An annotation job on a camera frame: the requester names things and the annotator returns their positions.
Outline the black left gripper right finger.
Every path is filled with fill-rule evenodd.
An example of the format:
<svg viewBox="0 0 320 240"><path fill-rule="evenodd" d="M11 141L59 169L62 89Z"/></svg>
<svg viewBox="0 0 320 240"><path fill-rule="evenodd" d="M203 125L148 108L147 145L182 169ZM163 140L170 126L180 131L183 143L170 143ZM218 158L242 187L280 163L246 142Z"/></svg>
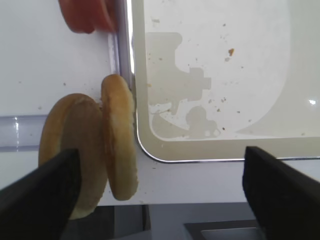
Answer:
<svg viewBox="0 0 320 240"><path fill-rule="evenodd" d="M256 146L245 149L242 188L267 240L320 238L320 183Z"/></svg>

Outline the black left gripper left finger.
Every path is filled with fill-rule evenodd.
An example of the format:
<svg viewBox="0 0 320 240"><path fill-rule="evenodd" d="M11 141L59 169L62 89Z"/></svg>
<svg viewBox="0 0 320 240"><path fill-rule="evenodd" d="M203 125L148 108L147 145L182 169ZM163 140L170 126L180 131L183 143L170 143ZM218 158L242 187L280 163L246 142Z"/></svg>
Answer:
<svg viewBox="0 0 320 240"><path fill-rule="evenodd" d="M58 240L80 195L81 163L66 149L0 191L2 240Z"/></svg>

